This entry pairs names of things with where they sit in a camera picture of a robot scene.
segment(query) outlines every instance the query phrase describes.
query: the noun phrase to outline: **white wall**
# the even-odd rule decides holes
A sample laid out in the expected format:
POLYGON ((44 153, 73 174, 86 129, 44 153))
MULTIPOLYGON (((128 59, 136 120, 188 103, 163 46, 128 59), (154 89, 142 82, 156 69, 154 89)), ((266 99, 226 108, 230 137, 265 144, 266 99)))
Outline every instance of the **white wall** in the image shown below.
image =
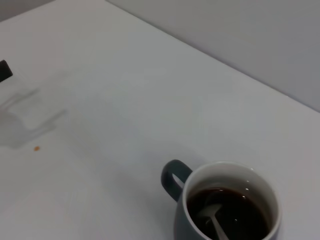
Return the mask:
POLYGON ((320 111, 319 0, 110 0, 320 111))

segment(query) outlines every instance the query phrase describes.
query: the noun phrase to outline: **white table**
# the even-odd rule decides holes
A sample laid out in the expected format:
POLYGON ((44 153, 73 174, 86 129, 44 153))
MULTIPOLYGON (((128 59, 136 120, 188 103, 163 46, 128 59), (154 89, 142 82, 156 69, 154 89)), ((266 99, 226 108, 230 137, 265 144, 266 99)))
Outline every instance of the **white table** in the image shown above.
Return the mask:
POLYGON ((279 239, 318 239, 319 113, 104 0, 1 22, 0 59, 2 240, 172 240, 172 159, 251 166, 279 239))

